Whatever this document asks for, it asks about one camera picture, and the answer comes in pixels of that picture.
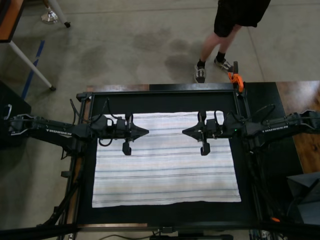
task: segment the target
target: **sneaker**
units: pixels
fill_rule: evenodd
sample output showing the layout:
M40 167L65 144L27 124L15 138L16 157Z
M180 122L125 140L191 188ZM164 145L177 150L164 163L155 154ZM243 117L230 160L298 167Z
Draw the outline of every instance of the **sneaker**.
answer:
M233 73L234 72L234 66L232 66L227 60L223 60L222 62L218 62L217 58L214 59L215 65L217 65L220 69L223 71Z
M204 84L206 81L206 69L202 66L194 66L194 80L198 84Z

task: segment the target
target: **table leg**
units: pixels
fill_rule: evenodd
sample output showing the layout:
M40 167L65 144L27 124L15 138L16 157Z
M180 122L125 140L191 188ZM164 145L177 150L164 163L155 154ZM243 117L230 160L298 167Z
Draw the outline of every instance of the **table leg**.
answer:
M62 12L59 4L57 3L57 0L48 0L50 5L53 7L53 9L55 10L55 13L57 14L58 18L60 19L60 21L67 27L70 28L70 22L67 21L64 13Z
M35 74L50 88L51 91L55 91L56 88L43 76L43 74L36 68L35 65L27 58L27 56L15 45L13 41L9 42L9 45L13 51L34 71Z

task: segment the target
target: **leg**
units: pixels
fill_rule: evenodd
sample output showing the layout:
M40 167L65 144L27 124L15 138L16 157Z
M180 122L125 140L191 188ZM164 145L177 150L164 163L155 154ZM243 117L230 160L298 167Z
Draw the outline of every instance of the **leg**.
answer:
M237 34L237 32L241 29L241 26L236 24L233 29L232 32L230 33L230 35L228 37L224 37L221 40L221 44L220 44L220 49L219 52L222 54L225 54L228 50L228 48L230 47L231 43L234 41L235 36Z
M51 4L51 6L53 7L53 9L55 10L55 13L58 15L60 21L67 27L70 28L70 22L67 21L64 13L62 12L59 4L57 3L56 0L49 0L49 3Z
M43 74L33 65L33 63L27 58L27 56L14 44L13 41L9 42L9 45L13 51L34 71L35 74L50 88L51 91L55 91L56 88L43 76Z
M212 51L215 49L215 47L221 43L222 37L219 37L217 34L212 33L210 36L207 37L205 40L201 55L200 55L200 60L202 62L205 62L208 57L211 55Z

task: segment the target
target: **wooden table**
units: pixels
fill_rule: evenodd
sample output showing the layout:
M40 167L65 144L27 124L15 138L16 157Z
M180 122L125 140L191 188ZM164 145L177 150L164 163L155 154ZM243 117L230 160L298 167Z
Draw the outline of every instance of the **wooden table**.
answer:
M38 77L50 88L55 91L56 88L45 78L45 76L36 68L36 66L27 58L27 56L15 45L12 38L15 34L21 14L25 6L25 0L11 0L11 4L4 16L3 22L0 25L0 43L6 43L11 46L13 51L38 75ZM67 22L62 10L56 0L49 0L50 4L55 9L59 19L64 25L69 28L70 23Z
M320 81L278 82L276 85L286 114L320 111ZM320 135L299 134L293 140L303 172L319 172Z

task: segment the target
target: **orange clamp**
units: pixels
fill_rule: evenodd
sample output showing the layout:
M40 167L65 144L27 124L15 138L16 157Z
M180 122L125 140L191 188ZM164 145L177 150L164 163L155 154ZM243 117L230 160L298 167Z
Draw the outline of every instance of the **orange clamp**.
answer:
M231 83L238 84L239 93L242 93L244 91L244 82L242 81L242 77L238 74L238 71L239 71L238 62L235 61L233 63L233 74L231 74L231 72L228 72L228 76Z

